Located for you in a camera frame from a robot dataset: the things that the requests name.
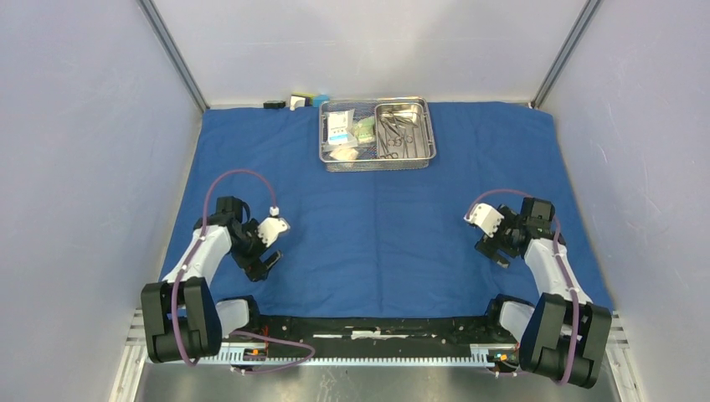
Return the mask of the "blue surgical wrap cloth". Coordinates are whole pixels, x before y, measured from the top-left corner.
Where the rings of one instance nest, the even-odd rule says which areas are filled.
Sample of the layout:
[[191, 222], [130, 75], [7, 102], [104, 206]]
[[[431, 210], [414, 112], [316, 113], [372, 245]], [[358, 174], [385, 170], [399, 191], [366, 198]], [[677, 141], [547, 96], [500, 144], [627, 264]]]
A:
[[553, 117], [501, 102], [433, 102], [430, 118], [428, 167], [331, 173], [316, 109], [207, 111], [162, 271], [186, 251], [203, 207], [235, 196], [257, 219], [277, 202], [290, 230], [275, 242], [283, 256], [265, 281], [223, 259], [210, 286], [216, 300], [251, 295], [264, 314], [295, 317], [478, 316], [497, 295], [539, 295], [522, 260], [501, 268], [476, 250], [481, 234], [466, 210], [480, 195], [518, 209], [528, 193], [553, 203], [577, 280], [612, 307]]

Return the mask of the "metal mesh tray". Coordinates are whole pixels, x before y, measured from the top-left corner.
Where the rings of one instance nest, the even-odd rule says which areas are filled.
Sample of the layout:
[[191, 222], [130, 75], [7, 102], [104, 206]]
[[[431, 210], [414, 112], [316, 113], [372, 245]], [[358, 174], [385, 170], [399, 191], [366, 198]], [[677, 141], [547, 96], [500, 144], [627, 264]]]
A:
[[[392, 101], [425, 101], [417, 96], [410, 97], [394, 97], [394, 98], [376, 98], [376, 99], [361, 99], [361, 100], [330, 100], [319, 107], [319, 136], [320, 150], [319, 157], [324, 163], [326, 170], [329, 172], [366, 172], [366, 171], [393, 171], [393, 170], [409, 170], [426, 168], [429, 166], [429, 161], [419, 162], [402, 162], [384, 159], [379, 159], [377, 156], [376, 138], [375, 142], [366, 146], [359, 146], [356, 139], [341, 146], [330, 146], [327, 144], [327, 129], [326, 129], [326, 113], [329, 111], [345, 111], [354, 110], [353, 124], [365, 117], [374, 116], [375, 106], [381, 103], [389, 103]], [[357, 147], [360, 151], [358, 159], [349, 162], [333, 162], [328, 158], [328, 153], [338, 147]]]

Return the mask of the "green sterile packet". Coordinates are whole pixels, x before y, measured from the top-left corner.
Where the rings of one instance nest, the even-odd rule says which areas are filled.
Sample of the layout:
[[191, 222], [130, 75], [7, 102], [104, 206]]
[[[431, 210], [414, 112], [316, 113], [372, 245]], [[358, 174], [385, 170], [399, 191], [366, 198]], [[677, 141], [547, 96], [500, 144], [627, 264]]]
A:
[[375, 117], [368, 116], [356, 121], [353, 124], [353, 135], [356, 137], [359, 146], [366, 146], [375, 142]]

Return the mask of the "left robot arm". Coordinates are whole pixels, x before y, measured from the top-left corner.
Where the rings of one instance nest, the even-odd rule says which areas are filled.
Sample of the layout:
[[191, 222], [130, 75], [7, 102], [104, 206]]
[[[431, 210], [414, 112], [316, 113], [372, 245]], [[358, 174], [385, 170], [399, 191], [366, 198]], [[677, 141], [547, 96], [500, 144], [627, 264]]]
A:
[[244, 298], [215, 301], [210, 285], [227, 255], [250, 281], [266, 280], [282, 257], [272, 247], [289, 228], [276, 206], [259, 221], [243, 200], [218, 198], [215, 212], [193, 226], [192, 239], [174, 268], [141, 290], [149, 359], [194, 365], [217, 355], [231, 331], [243, 341], [255, 340], [263, 330], [262, 317], [250, 311]]

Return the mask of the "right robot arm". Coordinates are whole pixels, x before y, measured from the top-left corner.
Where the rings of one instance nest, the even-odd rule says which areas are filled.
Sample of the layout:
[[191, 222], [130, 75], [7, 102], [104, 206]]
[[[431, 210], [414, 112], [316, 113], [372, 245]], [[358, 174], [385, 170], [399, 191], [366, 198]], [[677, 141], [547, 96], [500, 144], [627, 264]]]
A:
[[539, 294], [534, 305], [497, 296], [483, 320], [484, 332], [495, 342], [514, 337], [522, 371], [590, 389], [598, 381], [612, 314], [595, 304], [576, 279], [554, 205], [521, 195], [518, 211], [478, 197], [464, 216], [481, 231], [476, 250], [503, 268], [522, 258]]

